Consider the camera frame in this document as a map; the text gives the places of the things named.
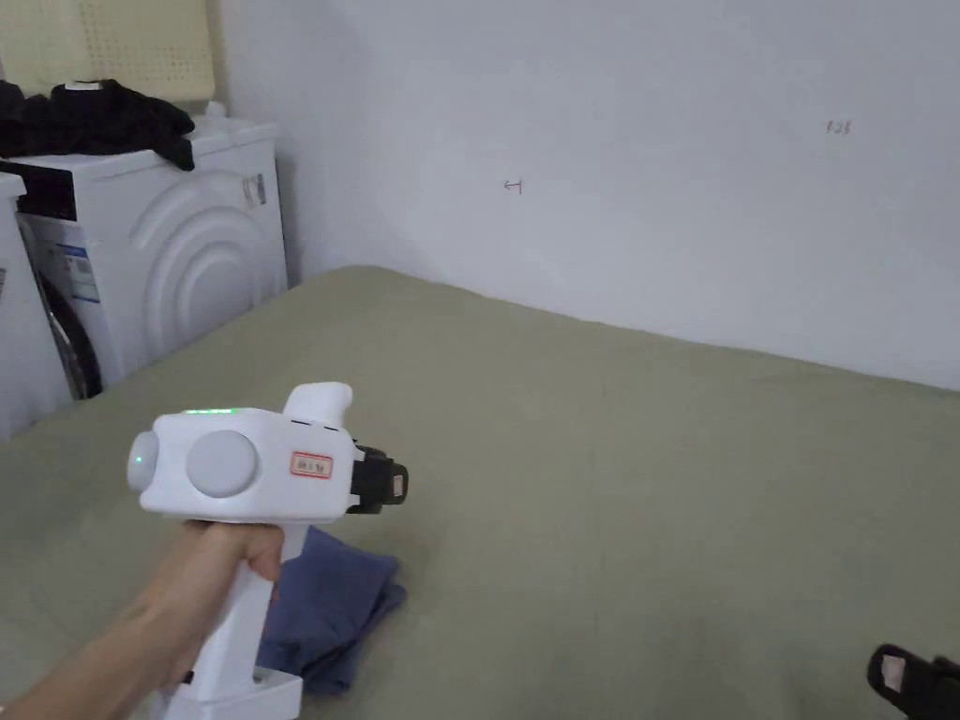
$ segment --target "device handle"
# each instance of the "device handle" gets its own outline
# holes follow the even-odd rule
[[[308,528],[283,527],[283,562],[302,552]],[[253,572],[247,563],[240,565],[217,629],[204,643],[193,667],[192,680],[182,684],[177,693],[205,703],[253,690],[253,666],[273,589],[274,584]]]

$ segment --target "folded towel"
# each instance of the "folded towel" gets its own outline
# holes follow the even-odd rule
[[[310,528],[303,554],[283,566],[256,664],[301,676],[311,695],[348,690],[364,639],[406,599],[398,568]]]

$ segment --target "bed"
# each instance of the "bed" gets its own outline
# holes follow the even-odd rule
[[[305,718],[874,717],[881,641],[960,657],[958,394],[350,268],[0,446],[0,704],[163,547],[137,431],[327,379],[413,477],[334,532],[410,597]]]

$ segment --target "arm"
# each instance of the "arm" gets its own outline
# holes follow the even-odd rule
[[[193,667],[237,566],[280,571],[283,532],[191,522],[131,607],[71,660],[7,708],[3,720],[122,720]]]

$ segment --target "washing machine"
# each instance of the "washing machine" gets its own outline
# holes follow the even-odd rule
[[[200,116],[196,170],[152,151],[0,162],[41,272],[69,298],[104,385],[287,288],[276,125]]]
[[[72,400],[14,203],[17,176],[0,173],[0,442]]]

